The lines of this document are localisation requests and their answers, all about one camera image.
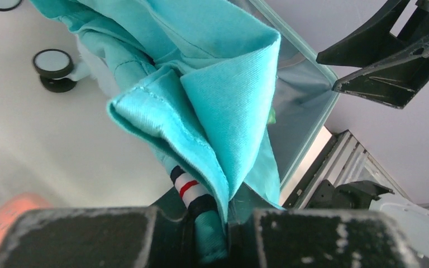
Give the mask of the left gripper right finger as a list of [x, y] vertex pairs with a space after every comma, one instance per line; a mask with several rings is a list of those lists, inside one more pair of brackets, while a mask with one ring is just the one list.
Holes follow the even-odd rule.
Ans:
[[232, 267], [419, 267], [397, 223], [369, 210], [256, 209], [230, 227]]

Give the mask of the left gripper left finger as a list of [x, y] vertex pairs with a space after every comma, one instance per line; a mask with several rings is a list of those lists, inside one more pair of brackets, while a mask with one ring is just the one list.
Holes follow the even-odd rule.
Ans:
[[158, 207], [35, 209], [0, 245], [0, 267], [195, 267], [193, 224]]

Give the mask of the teal shirt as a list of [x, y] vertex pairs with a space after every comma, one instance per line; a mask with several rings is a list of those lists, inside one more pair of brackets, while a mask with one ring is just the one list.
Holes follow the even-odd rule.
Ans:
[[198, 262], [228, 257], [242, 184], [269, 203], [280, 178], [267, 124], [280, 33], [229, 1], [33, 1], [103, 58], [108, 114], [146, 141], [194, 216]]

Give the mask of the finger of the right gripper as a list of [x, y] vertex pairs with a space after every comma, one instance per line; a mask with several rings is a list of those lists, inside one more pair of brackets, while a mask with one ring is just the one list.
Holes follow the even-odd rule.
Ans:
[[422, 21], [422, 2], [397, 36], [390, 33], [408, 1], [388, 0], [363, 25], [344, 39], [318, 53], [316, 62], [364, 68], [404, 49]]
[[405, 49], [339, 79], [333, 91], [402, 109], [429, 82], [429, 33]]

